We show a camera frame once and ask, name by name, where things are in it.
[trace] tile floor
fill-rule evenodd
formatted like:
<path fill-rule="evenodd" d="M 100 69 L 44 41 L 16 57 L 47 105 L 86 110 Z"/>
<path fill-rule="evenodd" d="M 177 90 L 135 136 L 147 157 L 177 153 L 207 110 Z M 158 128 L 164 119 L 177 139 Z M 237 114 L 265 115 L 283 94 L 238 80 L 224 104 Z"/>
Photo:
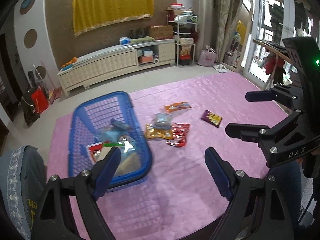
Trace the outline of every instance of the tile floor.
<path fill-rule="evenodd" d="M 79 87 L 70 92 L 69 98 L 66 98 L 63 94 L 61 98 L 55 100 L 30 127 L 24 122 L 23 112 L 20 111 L 14 122 L 8 126 L 9 134 L 2 151 L 6 152 L 23 145 L 32 145 L 38 147 L 38 152 L 46 164 L 56 120 L 65 114 L 73 112 L 79 104 L 113 91 L 122 90 L 131 93 L 162 84 L 211 74 L 223 75 L 213 67 L 166 65 L 100 82 L 92 85 L 87 90 Z"/>

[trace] pink quilted blanket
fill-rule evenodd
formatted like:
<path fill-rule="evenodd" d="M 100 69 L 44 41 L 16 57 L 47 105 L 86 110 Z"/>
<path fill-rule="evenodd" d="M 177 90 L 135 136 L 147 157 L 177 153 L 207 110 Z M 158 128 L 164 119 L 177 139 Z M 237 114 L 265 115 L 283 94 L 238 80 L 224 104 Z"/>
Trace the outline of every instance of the pink quilted blanket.
<path fill-rule="evenodd" d="M 173 121 L 190 123 L 187 145 L 166 145 L 149 140 L 153 166 L 146 182 L 98 200 L 98 206 L 118 240 L 175 240 L 187 236 L 222 215 L 228 205 L 204 163 L 204 151 L 214 147 L 235 170 L 261 178 L 268 172 L 266 160 L 255 143 L 229 138 L 224 131 L 230 122 L 273 126 L 286 117 L 274 102 L 249 103 L 244 95 L 257 90 L 237 73 L 193 78 L 130 94 L 141 128 L 151 123 L 163 106 L 188 101 L 192 108 L 173 113 Z M 209 110 L 223 117 L 216 128 L 200 117 Z M 48 175 L 67 177 L 68 136 L 71 114 L 59 118 L 52 136 Z M 76 200 L 72 208 L 81 237 L 89 239 Z"/>

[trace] white slippers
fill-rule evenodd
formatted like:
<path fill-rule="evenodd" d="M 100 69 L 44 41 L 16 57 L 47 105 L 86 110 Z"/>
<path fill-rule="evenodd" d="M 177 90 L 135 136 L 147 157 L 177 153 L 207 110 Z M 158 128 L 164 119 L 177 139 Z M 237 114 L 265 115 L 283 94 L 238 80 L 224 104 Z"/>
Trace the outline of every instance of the white slippers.
<path fill-rule="evenodd" d="M 224 65 L 222 65 L 222 64 L 220 64 L 220 65 L 215 65 L 215 66 L 213 66 L 213 67 L 214 67 L 214 69 L 215 69 L 216 71 L 218 71 L 219 73 L 226 73 L 226 72 L 227 72 L 226 67 L 225 67 Z"/>

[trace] yellow snack package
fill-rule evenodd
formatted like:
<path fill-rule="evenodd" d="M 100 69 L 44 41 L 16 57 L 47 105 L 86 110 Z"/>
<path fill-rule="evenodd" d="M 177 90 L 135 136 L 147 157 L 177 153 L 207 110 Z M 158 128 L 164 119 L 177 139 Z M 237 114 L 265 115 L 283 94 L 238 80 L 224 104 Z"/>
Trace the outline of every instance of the yellow snack package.
<path fill-rule="evenodd" d="M 147 124 L 145 136 L 148 139 L 160 137 L 163 139 L 170 140 L 172 139 L 172 130 L 157 129 L 157 128 L 153 128 L 152 124 Z"/>

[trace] blue plastic basket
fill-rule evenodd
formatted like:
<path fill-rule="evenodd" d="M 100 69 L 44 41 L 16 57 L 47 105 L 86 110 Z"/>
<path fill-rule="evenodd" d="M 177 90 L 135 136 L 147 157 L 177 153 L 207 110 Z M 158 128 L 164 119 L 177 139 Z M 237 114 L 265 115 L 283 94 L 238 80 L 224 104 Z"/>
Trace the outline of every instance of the blue plastic basket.
<path fill-rule="evenodd" d="M 137 184 L 138 180 L 149 172 L 152 165 L 152 154 L 134 113 L 130 97 L 126 92 L 113 92 L 79 105 L 73 112 L 69 136 L 70 177 L 77 176 L 82 170 L 90 170 L 93 166 L 85 147 L 97 143 L 93 135 L 96 130 L 110 125 L 110 120 L 125 122 L 132 127 L 130 136 L 136 141 L 140 156 L 141 168 L 128 174 L 113 177 L 109 188 L 128 183 Z"/>

